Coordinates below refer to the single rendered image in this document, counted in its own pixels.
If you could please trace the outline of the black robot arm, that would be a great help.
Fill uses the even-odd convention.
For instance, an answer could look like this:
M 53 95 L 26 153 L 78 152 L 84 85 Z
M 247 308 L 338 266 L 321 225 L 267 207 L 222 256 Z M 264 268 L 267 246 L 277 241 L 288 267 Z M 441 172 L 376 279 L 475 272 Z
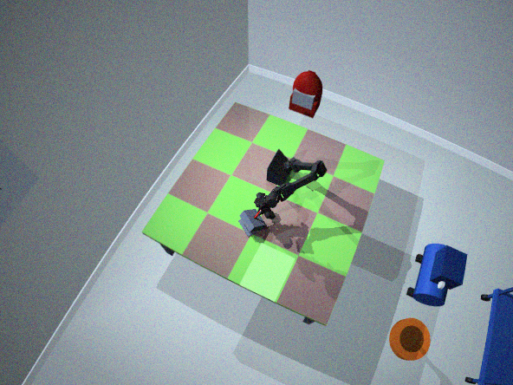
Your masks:
M 298 173 L 301 170 L 308 170 L 310 172 L 292 183 L 287 182 L 280 186 L 276 186 L 276 188 L 269 193 L 268 200 L 265 199 L 265 196 L 256 198 L 254 201 L 256 207 L 259 207 L 260 209 L 263 209 L 265 206 L 275 208 L 277 203 L 279 203 L 279 200 L 281 200 L 281 202 L 285 201 L 288 197 L 294 194 L 295 190 L 305 186 L 311 181 L 315 181 L 320 177 L 323 177 L 327 172 L 326 166 L 322 160 L 316 161 L 316 163 L 301 162 L 295 157 L 292 157 L 290 160 L 284 160 L 282 168 L 287 172 L 290 170 L 294 170 L 295 173 Z M 318 176 L 317 174 L 320 175 Z

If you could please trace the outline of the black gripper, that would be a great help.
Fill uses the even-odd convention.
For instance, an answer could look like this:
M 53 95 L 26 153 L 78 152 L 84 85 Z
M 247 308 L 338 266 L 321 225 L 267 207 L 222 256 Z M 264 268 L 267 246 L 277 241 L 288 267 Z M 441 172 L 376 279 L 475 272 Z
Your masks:
M 260 198 L 260 197 L 263 197 L 263 196 L 265 196 L 265 197 L 266 197 L 265 199 L 266 199 L 266 200 L 268 200 L 269 195 L 265 195 L 265 193 L 262 193 L 262 192 L 258 192 L 258 193 L 256 194 L 256 197 L 257 197 L 257 198 Z M 258 213 L 260 210 L 261 210 L 261 209 L 258 207 L 257 213 Z M 274 218 L 276 217 L 276 215 L 274 214 L 274 212 L 273 212 L 273 211 L 271 211 L 270 207 L 268 207 L 268 206 L 265 206 L 265 207 L 264 207 L 264 208 L 263 208 L 263 209 L 258 213 L 258 216 L 259 216 L 259 215 L 262 215 L 262 214 L 264 214 L 264 215 L 265 215 L 265 218 L 267 218 L 267 219 L 274 219 Z

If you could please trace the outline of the blue-grey flat panel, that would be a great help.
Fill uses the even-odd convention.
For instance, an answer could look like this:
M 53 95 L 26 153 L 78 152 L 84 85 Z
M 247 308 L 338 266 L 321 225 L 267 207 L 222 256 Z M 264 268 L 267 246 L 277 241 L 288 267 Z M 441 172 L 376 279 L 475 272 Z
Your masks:
M 238 220 L 238 222 L 243 227 L 248 237 L 252 236 L 257 232 L 260 232 L 266 226 L 260 215 L 256 219 L 254 219 L 256 215 L 256 209 L 244 210 L 239 215 L 240 220 Z

